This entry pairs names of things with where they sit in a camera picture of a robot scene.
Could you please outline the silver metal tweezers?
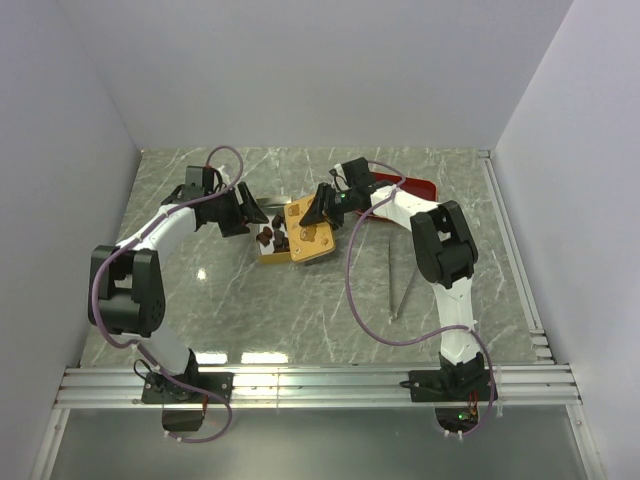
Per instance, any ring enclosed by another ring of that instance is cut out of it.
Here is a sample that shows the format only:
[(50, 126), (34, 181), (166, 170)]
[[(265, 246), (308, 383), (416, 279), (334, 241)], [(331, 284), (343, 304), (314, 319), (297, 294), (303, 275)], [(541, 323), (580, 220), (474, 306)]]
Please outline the silver metal tweezers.
[(398, 248), (395, 245), (395, 237), (390, 236), (387, 242), (387, 285), (388, 285), (388, 313), (389, 323), (398, 321), (404, 314), (417, 269), (413, 268), (408, 274), (399, 257)]

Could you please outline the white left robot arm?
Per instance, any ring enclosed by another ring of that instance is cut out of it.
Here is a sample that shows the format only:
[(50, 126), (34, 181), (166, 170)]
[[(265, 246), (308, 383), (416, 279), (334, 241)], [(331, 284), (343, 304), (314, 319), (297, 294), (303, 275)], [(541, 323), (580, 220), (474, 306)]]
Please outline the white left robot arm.
[(194, 352), (164, 323), (162, 267), (172, 251), (204, 225), (232, 237), (266, 219), (245, 182), (221, 169), (190, 166), (143, 227), (115, 246), (94, 249), (89, 320), (111, 346), (139, 351), (151, 389), (179, 402), (204, 391)]

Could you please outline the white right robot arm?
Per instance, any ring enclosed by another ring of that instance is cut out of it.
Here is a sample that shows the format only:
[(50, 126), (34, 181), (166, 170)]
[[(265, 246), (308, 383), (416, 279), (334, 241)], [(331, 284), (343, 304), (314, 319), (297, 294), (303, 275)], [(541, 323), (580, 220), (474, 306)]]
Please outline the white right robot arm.
[[(349, 239), (345, 262), (345, 294), (351, 313), (360, 328), (381, 344), (407, 347), (439, 336), (440, 371), (429, 388), (449, 398), (462, 399), (491, 379), (485, 369), (490, 358), (476, 332), (471, 300), (478, 261), (475, 241), (458, 203), (427, 201), (403, 190), (405, 176), (396, 183), (378, 181), (370, 170), (371, 164), (363, 157), (337, 164), (334, 176), (343, 179), (346, 189), (332, 194), (324, 207), (325, 216), (333, 224), (347, 212), (361, 213)], [(359, 315), (351, 291), (352, 250), (359, 229), (371, 214), (411, 233), (416, 266), (435, 295), (437, 330), (394, 341), (370, 330)]]

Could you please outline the dark chocolate piece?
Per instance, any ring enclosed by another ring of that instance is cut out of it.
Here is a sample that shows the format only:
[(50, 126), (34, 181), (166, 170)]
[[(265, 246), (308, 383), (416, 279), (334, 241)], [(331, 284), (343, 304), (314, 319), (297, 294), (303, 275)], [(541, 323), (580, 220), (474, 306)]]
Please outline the dark chocolate piece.
[(272, 227), (280, 229), (285, 225), (285, 217), (282, 213), (277, 213), (272, 219)]

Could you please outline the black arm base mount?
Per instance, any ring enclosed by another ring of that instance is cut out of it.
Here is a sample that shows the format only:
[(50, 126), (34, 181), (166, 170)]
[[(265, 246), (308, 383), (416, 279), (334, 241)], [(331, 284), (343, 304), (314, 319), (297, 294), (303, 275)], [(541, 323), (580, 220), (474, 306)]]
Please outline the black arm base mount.
[(495, 400), (497, 391), (487, 370), (411, 370), (399, 383), (414, 403), (451, 403)]

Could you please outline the silver tin lid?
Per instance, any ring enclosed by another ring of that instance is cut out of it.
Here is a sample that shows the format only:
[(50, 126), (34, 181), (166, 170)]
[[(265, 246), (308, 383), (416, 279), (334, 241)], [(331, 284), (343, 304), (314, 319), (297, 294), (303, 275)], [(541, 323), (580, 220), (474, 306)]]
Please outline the silver tin lid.
[(285, 225), (293, 262), (302, 263), (332, 253), (335, 248), (333, 230), (327, 222), (304, 227), (300, 225), (309, 210), (313, 196), (308, 195), (284, 207)]

